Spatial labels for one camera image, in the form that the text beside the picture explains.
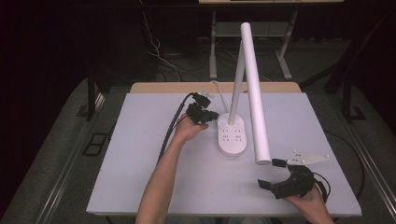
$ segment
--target hand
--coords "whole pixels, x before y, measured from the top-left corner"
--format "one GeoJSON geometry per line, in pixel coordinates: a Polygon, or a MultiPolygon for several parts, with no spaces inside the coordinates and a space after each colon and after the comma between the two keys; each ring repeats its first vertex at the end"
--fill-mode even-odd
{"type": "Polygon", "coordinates": [[[187,117],[187,114],[183,114],[177,120],[175,137],[180,137],[183,141],[187,142],[188,140],[195,137],[195,135],[201,130],[207,129],[208,126],[209,125],[206,123],[194,124],[192,120],[187,117]]]}
{"type": "Polygon", "coordinates": [[[309,191],[304,197],[298,195],[284,198],[292,203],[312,224],[334,223],[327,211],[321,193],[317,185],[309,191]]]}

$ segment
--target forearm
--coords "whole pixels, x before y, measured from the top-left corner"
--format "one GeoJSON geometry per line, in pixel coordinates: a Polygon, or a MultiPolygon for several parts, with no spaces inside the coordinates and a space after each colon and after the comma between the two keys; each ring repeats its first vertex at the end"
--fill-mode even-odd
{"type": "Polygon", "coordinates": [[[154,169],[140,202],[136,223],[164,223],[172,198],[178,157],[185,140],[174,137],[154,169]]]}

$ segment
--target person's left hand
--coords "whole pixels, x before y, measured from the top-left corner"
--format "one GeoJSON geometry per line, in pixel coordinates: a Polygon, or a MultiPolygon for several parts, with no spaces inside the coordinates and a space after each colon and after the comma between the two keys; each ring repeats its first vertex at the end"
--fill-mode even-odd
{"type": "Polygon", "coordinates": [[[209,127],[208,124],[194,124],[192,120],[187,117],[187,114],[182,114],[177,120],[177,126],[175,130],[175,137],[180,137],[183,141],[189,141],[195,137],[198,132],[205,130],[209,127]]]}

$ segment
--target lamp base with outlets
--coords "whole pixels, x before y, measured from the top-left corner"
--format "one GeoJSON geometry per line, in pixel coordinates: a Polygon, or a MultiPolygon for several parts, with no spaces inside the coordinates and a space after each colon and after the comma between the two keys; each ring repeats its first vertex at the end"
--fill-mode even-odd
{"type": "Polygon", "coordinates": [[[247,147],[245,123],[241,117],[235,115],[233,125],[228,124],[230,114],[223,114],[218,118],[219,149],[229,157],[240,156],[247,147]]]}

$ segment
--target person's left arm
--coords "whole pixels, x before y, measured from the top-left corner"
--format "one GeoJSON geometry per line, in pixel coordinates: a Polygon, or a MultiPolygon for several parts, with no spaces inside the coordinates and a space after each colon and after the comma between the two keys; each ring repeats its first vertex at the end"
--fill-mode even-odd
{"type": "Polygon", "coordinates": [[[164,223],[175,183],[177,162],[184,144],[207,124],[195,125],[187,115],[180,117],[174,137],[149,179],[137,212],[136,223],[164,223]]]}

